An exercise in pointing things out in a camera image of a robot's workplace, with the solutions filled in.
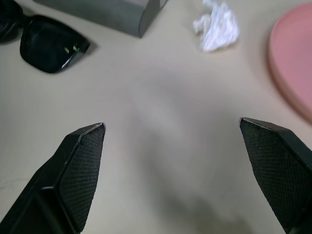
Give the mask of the crumpled white paper ball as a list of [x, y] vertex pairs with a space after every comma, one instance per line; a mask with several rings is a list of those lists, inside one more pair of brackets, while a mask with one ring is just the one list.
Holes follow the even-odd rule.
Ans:
[[203, 0], [206, 10], [193, 21], [194, 33], [200, 36], [199, 48], [211, 53], [237, 43], [240, 27], [234, 11], [223, 0]]

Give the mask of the grey open glasses case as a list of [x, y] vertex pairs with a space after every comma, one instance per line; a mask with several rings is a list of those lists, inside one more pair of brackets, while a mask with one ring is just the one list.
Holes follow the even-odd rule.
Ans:
[[33, 0], [93, 23], [142, 38], [168, 0]]

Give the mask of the black sunglasses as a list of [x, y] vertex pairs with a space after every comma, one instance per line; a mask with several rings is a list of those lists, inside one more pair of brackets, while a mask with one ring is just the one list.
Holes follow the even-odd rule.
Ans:
[[19, 52], [25, 62], [49, 74], [65, 69], [90, 41], [55, 19], [24, 14], [15, 0], [0, 0], [0, 44], [20, 38]]

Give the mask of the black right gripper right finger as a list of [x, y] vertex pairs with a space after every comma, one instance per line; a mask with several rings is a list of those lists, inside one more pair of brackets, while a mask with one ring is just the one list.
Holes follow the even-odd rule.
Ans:
[[242, 117], [254, 177], [286, 234], [312, 234], [312, 150], [291, 130]]

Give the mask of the pink plastic plate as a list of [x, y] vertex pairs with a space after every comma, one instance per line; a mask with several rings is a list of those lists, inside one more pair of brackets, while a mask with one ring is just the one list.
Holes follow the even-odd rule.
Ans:
[[276, 21], [268, 40], [268, 65], [282, 96], [312, 124], [312, 1]]

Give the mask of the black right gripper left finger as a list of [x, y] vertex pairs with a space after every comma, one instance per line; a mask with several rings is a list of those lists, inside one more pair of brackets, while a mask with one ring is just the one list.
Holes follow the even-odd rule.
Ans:
[[0, 222], [0, 234], [80, 234], [96, 192], [106, 126], [68, 134]]

